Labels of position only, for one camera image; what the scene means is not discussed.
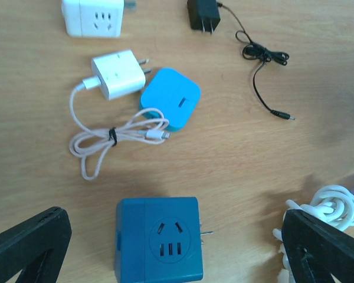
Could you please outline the black power adapter with cable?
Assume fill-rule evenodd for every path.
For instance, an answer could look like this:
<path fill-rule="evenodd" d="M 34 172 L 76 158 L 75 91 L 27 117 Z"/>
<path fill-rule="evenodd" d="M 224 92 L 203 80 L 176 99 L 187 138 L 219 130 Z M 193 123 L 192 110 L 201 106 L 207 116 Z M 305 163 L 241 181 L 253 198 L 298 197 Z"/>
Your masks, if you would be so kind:
<path fill-rule="evenodd" d="M 203 33 L 208 32 L 211 34 L 216 30 L 221 21 L 219 13 L 220 9 L 226 10 L 234 17 L 240 26 L 239 30 L 235 33 L 235 38 L 238 42 L 244 45 L 244 48 L 241 51 L 241 56 L 245 60 L 260 62 L 260 65 L 253 72 L 252 76 L 252 85 L 255 95 L 270 114 L 283 120 L 294 120 L 295 118 L 291 116 L 291 114 L 269 107 L 260 95 L 255 82 L 256 75 L 267 63 L 275 62 L 278 65 L 286 66 L 290 58 L 289 54 L 283 51 L 269 50 L 265 46 L 252 40 L 239 17 L 236 16 L 231 8 L 227 7 L 220 1 L 188 0 L 186 4 L 191 29 Z"/>

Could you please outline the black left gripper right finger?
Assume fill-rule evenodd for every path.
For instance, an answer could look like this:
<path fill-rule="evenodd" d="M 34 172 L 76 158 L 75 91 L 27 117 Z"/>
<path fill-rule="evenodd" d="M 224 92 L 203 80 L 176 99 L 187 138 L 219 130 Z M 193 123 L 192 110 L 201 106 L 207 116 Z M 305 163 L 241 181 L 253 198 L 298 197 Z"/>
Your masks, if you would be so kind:
<path fill-rule="evenodd" d="M 354 238 L 320 219 L 288 210 L 283 244 L 296 282 L 354 282 Z"/>

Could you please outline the white tiger print plug adapter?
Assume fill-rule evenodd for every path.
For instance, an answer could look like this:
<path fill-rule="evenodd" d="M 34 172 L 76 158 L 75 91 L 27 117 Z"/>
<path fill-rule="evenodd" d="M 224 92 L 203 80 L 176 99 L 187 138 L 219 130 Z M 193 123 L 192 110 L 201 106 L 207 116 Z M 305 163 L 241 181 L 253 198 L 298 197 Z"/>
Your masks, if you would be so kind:
<path fill-rule="evenodd" d="M 136 1 L 61 1 L 67 34 L 76 38 L 120 37 L 125 9 L 135 10 Z"/>

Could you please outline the white charger with cable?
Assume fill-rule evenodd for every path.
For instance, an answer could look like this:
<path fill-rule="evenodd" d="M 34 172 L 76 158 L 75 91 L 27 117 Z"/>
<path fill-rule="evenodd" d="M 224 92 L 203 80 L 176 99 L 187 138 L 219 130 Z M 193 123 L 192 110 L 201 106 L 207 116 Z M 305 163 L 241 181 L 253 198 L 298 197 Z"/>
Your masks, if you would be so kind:
<path fill-rule="evenodd" d="M 76 116 L 74 98 L 83 90 L 99 88 L 106 100 L 123 97 L 141 90 L 146 84 L 143 64 L 149 60 L 137 60 L 131 50 L 119 51 L 91 59 L 92 76 L 74 87 L 70 94 L 69 108 L 72 119 L 81 129 L 69 143 L 71 154 L 80 159 L 83 179 L 91 181 L 100 173 L 106 153 L 119 142 L 134 141 L 146 144 L 162 144 L 170 137 L 166 131 L 169 120 L 157 108 L 139 110 L 121 127 L 90 129 Z"/>

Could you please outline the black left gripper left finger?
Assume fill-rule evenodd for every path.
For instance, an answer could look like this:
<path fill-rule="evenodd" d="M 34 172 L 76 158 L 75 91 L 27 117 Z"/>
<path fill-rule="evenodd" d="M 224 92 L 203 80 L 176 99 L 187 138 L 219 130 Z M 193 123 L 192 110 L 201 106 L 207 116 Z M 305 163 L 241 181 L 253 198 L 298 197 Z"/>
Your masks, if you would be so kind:
<path fill-rule="evenodd" d="M 71 239 L 68 213 L 51 207 L 0 233 L 0 282 L 56 282 Z"/>

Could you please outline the blue cube socket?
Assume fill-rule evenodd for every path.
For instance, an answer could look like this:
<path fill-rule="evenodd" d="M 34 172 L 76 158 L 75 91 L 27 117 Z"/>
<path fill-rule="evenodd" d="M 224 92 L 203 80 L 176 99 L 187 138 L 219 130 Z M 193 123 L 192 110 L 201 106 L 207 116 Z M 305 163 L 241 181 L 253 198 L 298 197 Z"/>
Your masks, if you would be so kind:
<path fill-rule="evenodd" d="M 116 206 L 117 281 L 200 281 L 202 235 L 196 197 L 122 199 Z"/>

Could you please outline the light blue adapter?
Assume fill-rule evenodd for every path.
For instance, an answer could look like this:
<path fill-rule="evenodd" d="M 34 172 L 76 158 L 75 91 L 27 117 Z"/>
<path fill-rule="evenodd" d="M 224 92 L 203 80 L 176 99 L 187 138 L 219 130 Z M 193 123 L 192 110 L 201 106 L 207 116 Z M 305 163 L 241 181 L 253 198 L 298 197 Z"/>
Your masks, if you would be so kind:
<path fill-rule="evenodd" d="M 201 89 L 172 68 L 161 68 L 144 89 L 139 110 L 157 108 L 169 120 L 167 131 L 183 129 L 201 98 Z"/>

